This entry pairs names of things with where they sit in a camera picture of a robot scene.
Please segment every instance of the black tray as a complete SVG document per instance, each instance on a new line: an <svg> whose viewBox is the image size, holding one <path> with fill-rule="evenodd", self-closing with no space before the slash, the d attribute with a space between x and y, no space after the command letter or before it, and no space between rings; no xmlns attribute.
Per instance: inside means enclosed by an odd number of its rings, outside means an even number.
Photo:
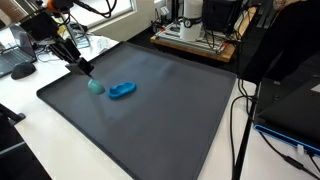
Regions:
<svg viewBox="0 0 320 180"><path fill-rule="evenodd" d="M197 179L236 75L125 42L91 63L106 89L130 81L137 90L111 100L67 74L38 97L133 178Z"/></svg>

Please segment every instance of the white table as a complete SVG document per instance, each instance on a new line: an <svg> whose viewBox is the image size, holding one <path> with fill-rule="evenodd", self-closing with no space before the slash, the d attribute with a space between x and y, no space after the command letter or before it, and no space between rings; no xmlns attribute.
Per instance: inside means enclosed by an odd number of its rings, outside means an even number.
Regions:
<svg viewBox="0 0 320 180"><path fill-rule="evenodd" d="M310 168L316 175L320 176L315 166L307 155L300 156L297 149L267 137L269 142L281 153L289 155ZM320 158L314 157L315 162L320 165ZM241 180L314 180L307 173L300 171L287 162L285 162L277 153L275 153L263 140L260 134L251 128L245 160L243 163Z"/></svg>
<svg viewBox="0 0 320 180"><path fill-rule="evenodd" d="M108 48L117 43L110 39L107 39L107 42ZM92 44L93 47L81 50L87 60L98 55L97 43ZM0 79L0 102L12 111L22 112L27 116L16 124L15 128L48 174L59 180L131 179L74 126L36 96L38 89L68 73L64 67L66 63L50 61L34 64L37 71L24 79L14 81L10 75ZM244 86L249 94L254 93L254 84L245 82ZM235 86L199 179L231 179L229 112L232 100L238 96L240 92ZM237 101L234 108L236 157L246 122L245 100L242 99Z"/></svg>

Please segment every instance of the green ball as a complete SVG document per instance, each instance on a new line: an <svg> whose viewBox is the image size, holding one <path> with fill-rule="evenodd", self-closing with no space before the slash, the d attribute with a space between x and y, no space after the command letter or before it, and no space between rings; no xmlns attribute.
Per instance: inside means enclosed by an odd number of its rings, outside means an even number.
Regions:
<svg viewBox="0 0 320 180"><path fill-rule="evenodd" d="M90 81L88 82L88 88L91 93L96 95L103 94L106 91L102 84L94 79L90 79Z"/></svg>

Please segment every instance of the keyboard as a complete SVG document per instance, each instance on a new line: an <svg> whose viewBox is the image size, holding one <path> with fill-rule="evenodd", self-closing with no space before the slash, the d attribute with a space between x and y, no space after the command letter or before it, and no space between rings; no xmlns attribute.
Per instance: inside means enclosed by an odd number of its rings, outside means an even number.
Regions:
<svg viewBox="0 0 320 180"><path fill-rule="evenodd" d="M12 72L15 65L22 62L33 62L34 58L20 49L14 49L0 55L0 77Z"/></svg>

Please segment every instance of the blue sponge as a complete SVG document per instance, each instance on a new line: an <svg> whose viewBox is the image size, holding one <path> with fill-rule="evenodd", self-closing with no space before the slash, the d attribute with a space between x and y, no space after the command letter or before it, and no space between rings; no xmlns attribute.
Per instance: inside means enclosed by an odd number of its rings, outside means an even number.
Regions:
<svg viewBox="0 0 320 180"><path fill-rule="evenodd" d="M111 99L118 99L120 97L125 96L126 94L135 91L136 88L137 86L133 82L123 82L119 85L112 86L109 89L108 95Z"/></svg>

